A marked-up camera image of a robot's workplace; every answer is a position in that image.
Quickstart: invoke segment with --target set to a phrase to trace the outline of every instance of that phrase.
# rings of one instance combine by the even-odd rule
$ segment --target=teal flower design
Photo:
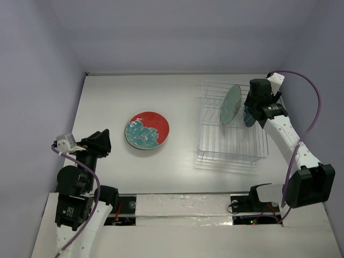
[[[159,146],[159,143],[156,142],[159,134],[156,132],[157,129],[153,127],[144,127],[143,123],[139,120],[128,123],[125,128],[128,142],[134,147],[144,149],[151,149]]]

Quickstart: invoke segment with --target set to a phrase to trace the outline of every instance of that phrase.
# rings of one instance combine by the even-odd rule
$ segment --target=white wire rack
[[[229,124],[221,123],[222,102],[232,83],[204,81],[200,109],[198,151],[200,159],[253,163],[269,154],[266,132],[256,122],[244,124],[244,102],[249,85],[238,84],[242,101],[239,113]]]

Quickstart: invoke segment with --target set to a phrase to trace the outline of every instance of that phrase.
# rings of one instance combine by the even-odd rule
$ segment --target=light green plate
[[[241,105],[241,89],[239,85],[233,85],[227,92],[227,95],[221,107],[221,122],[224,125],[229,124],[238,114]]]

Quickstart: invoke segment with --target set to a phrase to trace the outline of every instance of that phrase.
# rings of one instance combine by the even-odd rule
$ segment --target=gray wall
[[[86,71],[267,71],[316,0],[51,0]]]
[[[84,73],[46,1],[1,1],[1,257],[29,257],[62,159]]]
[[[320,1],[282,65],[284,69],[296,70],[309,76],[321,92],[321,115],[306,143],[322,162],[331,163],[336,169],[331,196],[325,206],[342,253],[344,251],[343,10],[343,0]],[[287,76],[282,88],[292,123],[301,134],[315,115],[316,95],[310,85],[294,76]]]

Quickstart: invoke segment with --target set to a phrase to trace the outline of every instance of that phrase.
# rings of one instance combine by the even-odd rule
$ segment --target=dish rack
[[[198,152],[200,159],[253,163],[269,155],[267,134],[256,122],[248,128],[244,123],[244,102],[249,85],[241,88],[241,106],[229,124],[221,122],[221,106],[229,89],[235,84],[204,81],[200,107]]]

